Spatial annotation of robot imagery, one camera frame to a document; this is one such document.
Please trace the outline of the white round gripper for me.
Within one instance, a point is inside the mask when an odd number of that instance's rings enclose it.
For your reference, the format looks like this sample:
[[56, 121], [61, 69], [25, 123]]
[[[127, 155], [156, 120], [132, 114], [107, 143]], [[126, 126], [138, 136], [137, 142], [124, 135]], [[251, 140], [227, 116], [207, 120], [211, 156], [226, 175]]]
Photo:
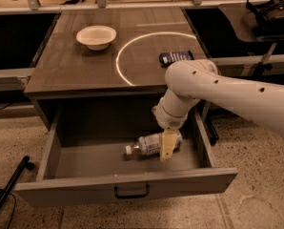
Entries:
[[170, 114], [167, 114], [159, 105], [156, 105], [152, 108], [152, 113], [157, 124], [165, 130], [161, 135], [160, 160], [168, 161], [172, 158], [173, 150], [178, 139], [177, 132], [173, 130], [179, 130], [183, 126], [187, 117], [171, 116]]

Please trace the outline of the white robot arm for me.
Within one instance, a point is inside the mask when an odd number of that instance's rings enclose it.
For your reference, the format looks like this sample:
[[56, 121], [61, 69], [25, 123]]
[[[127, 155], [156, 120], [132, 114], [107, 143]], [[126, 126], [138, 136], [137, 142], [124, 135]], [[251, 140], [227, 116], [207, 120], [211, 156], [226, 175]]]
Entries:
[[153, 107], [164, 130], [160, 159], [172, 158], [176, 131], [199, 101], [206, 100], [284, 135], [284, 86], [221, 76], [211, 60], [177, 61], [165, 72], [167, 91]]

